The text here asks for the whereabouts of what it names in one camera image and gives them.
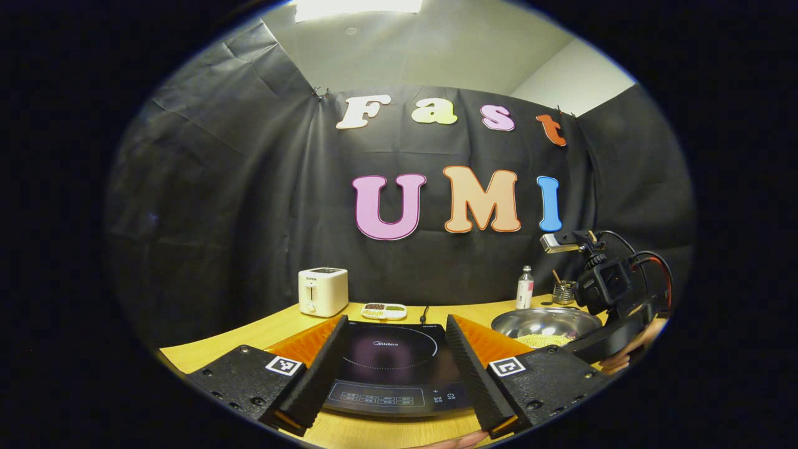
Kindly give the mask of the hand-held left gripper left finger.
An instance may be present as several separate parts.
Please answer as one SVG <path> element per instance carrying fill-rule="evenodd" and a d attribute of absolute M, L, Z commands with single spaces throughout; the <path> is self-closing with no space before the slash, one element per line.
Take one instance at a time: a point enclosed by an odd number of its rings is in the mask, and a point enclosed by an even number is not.
<path fill-rule="evenodd" d="M 333 386 L 349 347 L 346 315 L 261 350 L 239 345 L 187 375 L 241 415 L 302 437 Z"/>

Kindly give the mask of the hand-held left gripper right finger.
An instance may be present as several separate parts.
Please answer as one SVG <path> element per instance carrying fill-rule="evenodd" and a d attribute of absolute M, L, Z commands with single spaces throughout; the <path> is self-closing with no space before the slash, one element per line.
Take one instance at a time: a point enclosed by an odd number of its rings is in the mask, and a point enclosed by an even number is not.
<path fill-rule="evenodd" d="M 491 438 L 540 427 L 611 382 L 564 347 L 530 349 L 454 314 L 447 317 L 446 340 L 479 425 Z"/>

